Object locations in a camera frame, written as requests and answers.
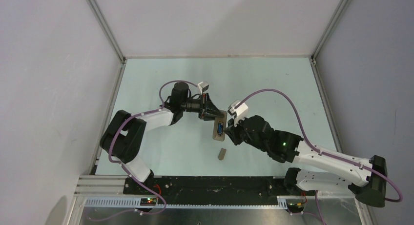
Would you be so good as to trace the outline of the beige remote control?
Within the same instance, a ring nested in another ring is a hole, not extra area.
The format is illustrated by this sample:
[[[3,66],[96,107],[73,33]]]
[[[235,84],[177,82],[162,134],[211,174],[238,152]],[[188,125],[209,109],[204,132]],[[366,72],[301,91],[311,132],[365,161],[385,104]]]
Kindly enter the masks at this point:
[[[227,112],[224,110],[220,111],[222,113],[222,117],[216,117],[214,120],[214,127],[213,127],[213,135],[212,138],[216,141],[223,142],[225,140],[225,133],[224,129],[227,125]]]

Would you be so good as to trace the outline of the blue battery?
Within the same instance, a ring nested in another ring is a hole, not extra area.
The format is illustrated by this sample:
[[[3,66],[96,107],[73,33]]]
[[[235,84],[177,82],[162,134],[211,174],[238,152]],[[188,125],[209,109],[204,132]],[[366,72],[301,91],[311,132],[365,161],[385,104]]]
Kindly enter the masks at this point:
[[[224,124],[222,122],[218,122],[217,124],[217,135],[221,136],[223,134],[223,127]]]

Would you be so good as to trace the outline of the beige battery compartment cover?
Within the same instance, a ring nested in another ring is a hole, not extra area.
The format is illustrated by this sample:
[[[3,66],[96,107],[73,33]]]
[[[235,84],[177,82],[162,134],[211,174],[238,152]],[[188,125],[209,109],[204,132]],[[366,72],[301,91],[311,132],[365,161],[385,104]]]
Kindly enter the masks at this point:
[[[225,148],[221,148],[218,154],[218,160],[222,161],[225,158],[227,150]]]

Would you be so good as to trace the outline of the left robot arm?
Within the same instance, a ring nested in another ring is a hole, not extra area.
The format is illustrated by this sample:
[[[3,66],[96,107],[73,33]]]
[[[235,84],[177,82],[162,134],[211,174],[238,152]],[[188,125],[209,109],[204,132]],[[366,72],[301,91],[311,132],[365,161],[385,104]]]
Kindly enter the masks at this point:
[[[174,85],[171,94],[161,100],[160,107],[136,115],[117,111],[100,139],[99,146],[107,152],[109,161],[119,164],[129,177],[136,179],[135,187],[143,194],[154,189],[152,171],[139,156],[146,132],[174,125],[185,112],[196,113],[203,121],[214,121],[218,135],[224,131],[227,115],[213,104],[207,93],[207,82],[193,84],[198,89],[196,94],[191,93],[191,82],[174,80],[171,83]]]

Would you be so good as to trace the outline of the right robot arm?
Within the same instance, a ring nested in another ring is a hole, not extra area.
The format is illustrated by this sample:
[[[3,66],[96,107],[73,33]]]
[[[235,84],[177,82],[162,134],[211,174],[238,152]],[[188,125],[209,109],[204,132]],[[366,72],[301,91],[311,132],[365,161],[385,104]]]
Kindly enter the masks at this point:
[[[296,134],[274,130],[260,116],[253,116],[234,123],[228,121],[224,133],[235,144],[247,143],[280,163],[303,164],[316,167],[312,172],[297,167],[289,168],[284,179],[284,189],[291,195],[302,191],[332,191],[353,193],[355,198],[372,207],[384,207],[386,202],[386,160],[374,155],[359,158],[331,151],[322,147],[309,147]]]

